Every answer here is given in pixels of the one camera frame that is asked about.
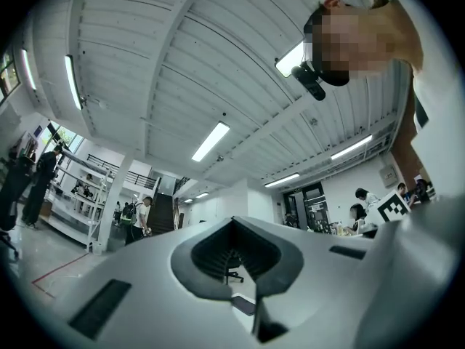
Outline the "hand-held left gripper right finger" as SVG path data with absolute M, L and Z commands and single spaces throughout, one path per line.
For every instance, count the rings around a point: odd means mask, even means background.
M 373 299 L 365 236 L 335 236 L 232 219 L 232 239 L 256 284 L 256 312 L 234 348 L 362 348 L 361 324 Z

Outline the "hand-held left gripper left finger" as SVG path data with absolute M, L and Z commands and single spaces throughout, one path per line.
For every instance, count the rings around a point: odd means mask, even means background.
M 224 289 L 196 267 L 191 250 L 229 225 L 254 222 L 236 216 L 125 246 L 36 317 L 61 348 L 253 348 L 229 297 L 203 298 L 189 285 Z

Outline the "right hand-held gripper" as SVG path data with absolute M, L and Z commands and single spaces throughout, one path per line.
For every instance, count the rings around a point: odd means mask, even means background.
M 410 213 L 408 203 L 396 190 L 392 190 L 376 203 L 376 224 L 398 221 Z

